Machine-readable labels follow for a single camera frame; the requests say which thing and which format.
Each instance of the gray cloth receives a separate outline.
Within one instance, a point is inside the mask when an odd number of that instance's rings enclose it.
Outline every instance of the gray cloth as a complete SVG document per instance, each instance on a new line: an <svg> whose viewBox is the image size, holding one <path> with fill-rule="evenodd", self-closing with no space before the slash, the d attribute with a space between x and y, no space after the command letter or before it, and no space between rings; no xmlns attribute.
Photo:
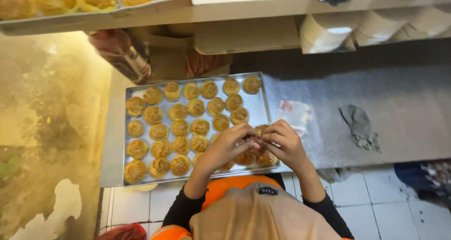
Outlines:
<svg viewBox="0 0 451 240"><path fill-rule="evenodd" d="M382 153L379 141L377 141L378 134L373 131L371 121L364 110L355 105L345 105L340 108L340 112L346 124L351 128L351 135L358 147Z"/></svg>

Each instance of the hand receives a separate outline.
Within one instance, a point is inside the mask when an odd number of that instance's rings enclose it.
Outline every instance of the hand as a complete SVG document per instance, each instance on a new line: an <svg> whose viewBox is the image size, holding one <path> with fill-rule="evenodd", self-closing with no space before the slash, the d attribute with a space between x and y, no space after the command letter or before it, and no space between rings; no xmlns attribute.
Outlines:
<svg viewBox="0 0 451 240"><path fill-rule="evenodd" d="M260 145L254 141L245 142L239 146L236 145L248 135L260 137L257 130L245 122L239 123L222 132L219 138L207 149L205 154L199 158L195 169L207 170L208 174L212 174L223 164L232 161L241 153L251 148L259 149Z"/></svg>
<svg viewBox="0 0 451 240"><path fill-rule="evenodd" d="M301 138L284 120L274 122L264 129L259 140L296 174L302 172L302 164L308 161L308 157Z"/></svg>

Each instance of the black sleeve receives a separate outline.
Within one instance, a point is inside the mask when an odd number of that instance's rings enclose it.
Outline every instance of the black sleeve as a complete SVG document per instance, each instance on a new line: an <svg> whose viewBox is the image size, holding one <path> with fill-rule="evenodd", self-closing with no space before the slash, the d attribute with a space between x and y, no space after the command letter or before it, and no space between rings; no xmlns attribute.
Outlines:
<svg viewBox="0 0 451 240"><path fill-rule="evenodd" d="M345 220L341 218L329 195L326 194L324 200L317 203L312 203L305 199L303 200L303 203L307 207L312 208L321 214L341 238L354 239L348 226L346 226Z"/></svg>
<svg viewBox="0 0 451 240"><path fill-rule="evenodd" d="M175 201L172 203L171 208L169 208L162 226L177 225L185 228L191 233L189 220L202 209L202 204L205 201L205 194L198 199L190 199L189 197L186 197L184 189L185 187L183 187L177 197L175 197Z"/></svg>

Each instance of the baking tray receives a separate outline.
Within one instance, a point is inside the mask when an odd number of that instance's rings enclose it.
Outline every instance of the baking tray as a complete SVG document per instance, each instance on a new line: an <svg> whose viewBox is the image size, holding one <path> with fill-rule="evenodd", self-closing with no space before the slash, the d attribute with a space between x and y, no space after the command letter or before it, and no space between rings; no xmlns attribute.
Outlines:
<svg viewBox="0 0 451 240"><path fill-rule="evenodd" d="M243 90L242 82L244 81L244 79L246 77L249 77L249 76L257 76L260 79L261 83L262 83L260 91L257 94L255 94L255 95L247 94ZM179 84L180 89L181 89L180 99L178 101L168 101L165 97L163 97L163 101L161 101L159 104L157 104L164 111L163 120L161 122L163 124L165 124L170 130L170 134L169 134L168 140L171 143L174 141L176 136L174 134L172 134L172 132L171 132L172 120L167 115L167 112L168 112L168 110L171 108L171 106L173 104L176 104L176 103L182 103L184 105L188 104L189 100L186 99L183 96L184 86L188 82L195 82L200 87L200 85L204 81L207 81L207 80L214 81L214 82L216 82L216 84L218 86L217 97L220 97L225 102L225 100L227 99L227 95L222 91L222 85L223 85L224 81L227 78L229 78L229 77L235 78L240 83L241 90L240 90L239 94L243 98L243 107L246 108L248 110L248 112L249 112L249 124L251 126L255 127L255 126L258 126L258 125L261 125L261 124L270 124L271 123L271 117L270 117L270 114L269 114L269 108L268 108L268 102L267 102L266 94L265 94L265 85L264 85L264 82L263 82L262 72L254 72L254 73L247 73L247 74L235 74L235 75L223 76L223 77L211 77L211 78L201 78L201 79L178 81L178 84ZM153 86L158 86L164 91L164 88L165 88L166 84L167 84L167 82L166 83L159 83L159 84L152 84L152 85L145 85L145 86L138 86L138 87L129 87L129 88L127 88L125 90L125 93L126 93L125 99L127 100L127 99L129 99L131 97L143 98L144 92L149 87L153 87ZM210 116L207 113L207 110L206 110L206 105L207 105L209 99L203 98L202 95L199 96L199 99L201 99L204 102L205 113L202 116L197 117L197 119L205 119L205 120L207 120L210 123L210 131L206 135L206 138L211 141L211 137L215 133L217 133L217 131L214 130L213 125L211 124L211 121L213 119L212 116ZM126 148L127 148L127 144L129 142L131 142L132 140L134 140L134 139L142 139L144 142L146 142L149 145L148 153L142 158L142 161L146 163L147 167L149 167L149 165L152 162L152 160L155 159L150 153L150 148L151 148L152 144L154 143L154 140L152 140L149 137L149 130L150 130L150 126L151 125L147 124L144 121L143 116L132 117L132 116L128 115L126 109L124 109L124 110L126 111L126 114L125 114L125 130L126 130L126 133L125 133L124 151L123 151L124 167L125 167L125 165L127 165L127 163L129 163L129 162L131 162L133 160L133 158L131 158L129 155L127 155ZM223 110L222 114L227 116L228 118L230 117L230 112L227 111L226 109ZM193 122L195 119L196 119L195 117L188 115L188 117L185 120L191 124L191 122ZM127 132L127 125L132 120L139 120L144 125L144 132L143 132L142 136L139 137L139 138L130 137L128 132ZM191 141L192 137L193 137L193 134L191 133L191 130L190 130L190 133L186 136L186 138L188 138ZM194 158L194 156L196 154L197 153L192 151L192 150L189 151L187 156L189 157L189 159L191 159L191 162L193 162L193 158ZM176 155L177 154L175 152L172 152L169 156L167 156L167 159L169 161L171 161ZM225 176L225 175L236 174L236 173L256 171L256 170L261 170L261 169L273 169L273 168L277 168L277 167L280 167L280 161L278 161L273 166L258 166L256 163L254 163L252 165L249 165L249 166L241 166L241 165L235 164L229 171L215 171L211 175L211 178L217 178L219 176ZM193 164L191 164L190 170L184 176L175 176L174 174L172 174L171 170L169 170L169 172L166 174L166 176L164 178L162 178L162 179L155 179L155 178L151 177L149 175L149 173L147 173L147 176L142 181L140 181L140 182L138 182L136 184L129 184L129 183L127 183L124 180L124 171L122 171L122 180L123 180L123 183L124 183L124 187L132 187L132 186L138 186L138 185L149 185L149 184L157 184L157 183L182 181L182 180L187 180L189 178L189 175L191 174L192 171L193 171Z"/></svg>

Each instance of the red plastic bag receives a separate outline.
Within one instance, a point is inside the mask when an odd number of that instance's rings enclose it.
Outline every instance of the red plastic bag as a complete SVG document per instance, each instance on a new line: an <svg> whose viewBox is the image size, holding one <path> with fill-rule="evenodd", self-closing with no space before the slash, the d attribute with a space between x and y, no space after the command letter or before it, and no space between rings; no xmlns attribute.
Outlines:
<svg viewBox="0 0 451 240"><path fill-rule="evenodd" d="M139 223L133 223L107 231L96 240L147 240L146 238L146 230Z"/></svg>

